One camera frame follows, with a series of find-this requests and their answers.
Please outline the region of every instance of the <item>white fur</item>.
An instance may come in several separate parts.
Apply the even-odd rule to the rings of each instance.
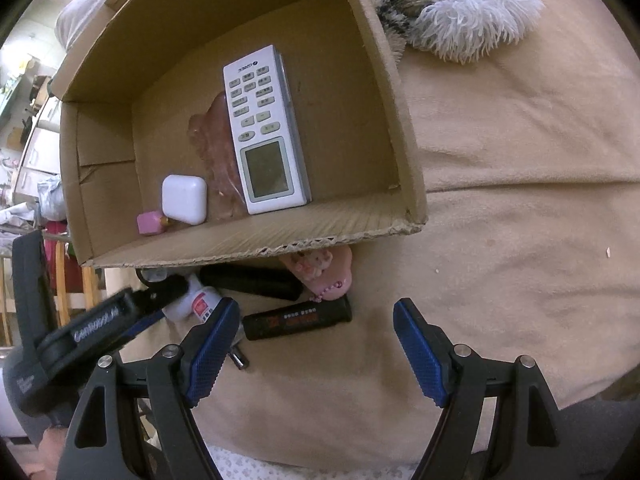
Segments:
[[[500,42],[520,41],[543,7],[541,0],[441,0],[422,10],[408,41],[444,60],[477,61]]]

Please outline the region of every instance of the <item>silver bolt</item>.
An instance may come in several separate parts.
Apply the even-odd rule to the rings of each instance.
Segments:
[[[100,368],[109,368],[113,364],[113,357],[110,355],[103,355],[98,359],[98,366]]]
[[[533,357],[531,357],[530,355],[521,355],[520,356],[520,363],[525,368],[533,368],[536,365],[536,360]]]
[[[459,357],[469,357],[471,355],[471,348],[467,345],[455,345],[453,351]]]
[[[176,357],[179,351],[180,347],[178,345],[167,345],[162,349],[162,357]]]

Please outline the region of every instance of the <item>cardboard box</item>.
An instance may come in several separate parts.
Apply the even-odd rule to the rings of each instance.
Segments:
[[[204,264],[422,228],[414,132],[369,0],[119,5],[98,13],[92,45],[74,46],[52,86],[63,100],[62,179],[79,261]],[[160,208],[168,174],[205,176],[187,123],[223,89],[223,66],[271,43],[284,57],[313,202],[141,237],[136,216]]]

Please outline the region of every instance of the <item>pink keychain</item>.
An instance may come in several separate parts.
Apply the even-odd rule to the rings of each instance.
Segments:
[[[280,260],[314,294],[313,301],[337,300],[351,286],[348,245],[283,254]]]

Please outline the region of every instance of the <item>gree logo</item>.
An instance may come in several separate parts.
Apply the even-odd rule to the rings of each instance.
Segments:
[[[252,66],[256,66],[257,64],[258,64],[258,62],[257,62],[257,61],[254,61],[253,63],[249,63],[248,65],[241,66],[241,67],[238,69],[238,72],[242,72],[242,70],[246,70],[247,68],[250,68],[250,67],[252,67]]]

